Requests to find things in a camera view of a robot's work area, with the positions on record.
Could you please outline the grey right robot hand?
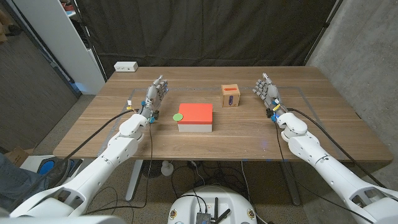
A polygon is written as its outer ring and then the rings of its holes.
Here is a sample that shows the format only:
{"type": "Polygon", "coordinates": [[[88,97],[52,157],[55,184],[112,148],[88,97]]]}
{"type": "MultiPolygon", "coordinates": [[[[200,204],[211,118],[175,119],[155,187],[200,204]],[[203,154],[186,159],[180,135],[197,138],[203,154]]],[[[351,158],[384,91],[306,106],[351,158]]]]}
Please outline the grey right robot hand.
{"type": "Polygon", "coordinates": [[[273,122],[276,122],[281,115],[288,112],[277,87],[266,73],[262,74],[262,79],[258,79],[252,91],[264,102],[266,115],[273,122]]]}

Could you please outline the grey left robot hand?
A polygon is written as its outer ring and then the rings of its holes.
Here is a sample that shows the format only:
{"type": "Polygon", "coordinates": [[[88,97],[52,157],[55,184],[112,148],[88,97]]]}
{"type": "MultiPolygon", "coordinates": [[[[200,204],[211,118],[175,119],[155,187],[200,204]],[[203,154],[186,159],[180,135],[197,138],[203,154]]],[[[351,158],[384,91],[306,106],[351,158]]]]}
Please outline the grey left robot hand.
{"type": "Polygon", "coordinates": [[[150,123],[159,117],[161,102],[169,91],[167,85],[168,81],[163,79],[163,75],[160,75],[147,89],[146,98],[142,102],[139,114],[146,117],[150,123]]]}

